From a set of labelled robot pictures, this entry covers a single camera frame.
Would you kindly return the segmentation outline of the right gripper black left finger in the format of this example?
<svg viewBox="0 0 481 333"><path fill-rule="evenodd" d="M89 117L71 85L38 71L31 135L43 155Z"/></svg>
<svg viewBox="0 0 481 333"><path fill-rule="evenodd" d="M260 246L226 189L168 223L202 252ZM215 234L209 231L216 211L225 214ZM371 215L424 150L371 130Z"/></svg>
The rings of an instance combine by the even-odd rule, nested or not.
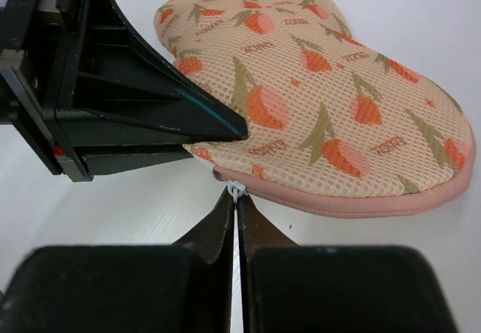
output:
<svg viewBox="0 0 481 333"><path fill-rule="evenodd" d="M3 332L227 332L234 201L169 245L45 246L14 273Z"/></svg>

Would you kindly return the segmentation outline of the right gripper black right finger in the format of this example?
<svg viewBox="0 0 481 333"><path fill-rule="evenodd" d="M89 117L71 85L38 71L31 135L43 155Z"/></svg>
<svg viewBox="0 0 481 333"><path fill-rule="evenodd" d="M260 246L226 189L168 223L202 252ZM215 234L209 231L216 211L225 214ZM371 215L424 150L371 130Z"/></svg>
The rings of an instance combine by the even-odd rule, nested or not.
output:
<svg viewBox="0 0 481 333"><path fill-rule="evenodd" d="M238 205L239 332L478 332L480 199L394 219Z"/></svg>

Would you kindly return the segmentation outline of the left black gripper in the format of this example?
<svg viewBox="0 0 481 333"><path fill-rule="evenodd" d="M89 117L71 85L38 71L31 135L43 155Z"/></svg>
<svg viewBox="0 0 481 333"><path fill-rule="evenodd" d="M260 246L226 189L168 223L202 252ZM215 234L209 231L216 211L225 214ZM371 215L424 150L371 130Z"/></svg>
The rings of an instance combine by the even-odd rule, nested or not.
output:
<svg viewBox="0 0 481 333"><path fill-rule="evenodd" d="M126 31L114 0L7 0L1 122L74 182L126 170Z"/></svg>

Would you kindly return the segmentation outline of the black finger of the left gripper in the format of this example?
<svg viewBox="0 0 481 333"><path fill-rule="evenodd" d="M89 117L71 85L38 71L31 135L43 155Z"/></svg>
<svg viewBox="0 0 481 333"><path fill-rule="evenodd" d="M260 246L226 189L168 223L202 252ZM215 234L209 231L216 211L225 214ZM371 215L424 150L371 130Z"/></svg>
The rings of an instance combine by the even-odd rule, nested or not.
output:
<svg viewBox="0 0 481 333"><path fill-rule="evenodd" d="M91 175L112 175L192 158L182 145L77 146Z"/></svg>
<svg viewBox="0 0 481 333"><path fill-rule="evenodd" d="M248 135L246 120L158 54L115 0L80 0L56 121L76 147L240 141Z"/></svg>

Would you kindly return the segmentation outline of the white zipper pull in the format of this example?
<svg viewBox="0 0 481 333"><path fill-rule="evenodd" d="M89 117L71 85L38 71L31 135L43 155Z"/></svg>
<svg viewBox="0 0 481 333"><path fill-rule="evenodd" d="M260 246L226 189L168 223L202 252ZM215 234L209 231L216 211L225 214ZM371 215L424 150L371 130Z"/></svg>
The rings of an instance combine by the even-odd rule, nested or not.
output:
<svg viewBox="0 0 481 333"><path fill-rule="evenodd" d="M226 187L235 205L238 204L242 197L248 195L245 185L237 180L229 180Z"/></svg>

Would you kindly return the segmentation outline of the orange floral mesh laundry bag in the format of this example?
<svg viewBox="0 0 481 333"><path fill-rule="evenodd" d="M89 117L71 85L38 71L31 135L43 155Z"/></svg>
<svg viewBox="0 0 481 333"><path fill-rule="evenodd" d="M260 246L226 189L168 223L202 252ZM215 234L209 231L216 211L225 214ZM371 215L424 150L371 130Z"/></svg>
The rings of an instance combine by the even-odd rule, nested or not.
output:
<svg viewBox="0 0 481 333"><path fill-rule="evenodd" d="M325 216L430 210L470 184L458 102L355 40L332 0L168 0L158 39L247 122L242 141L186 149L247 192Z"/></svg>

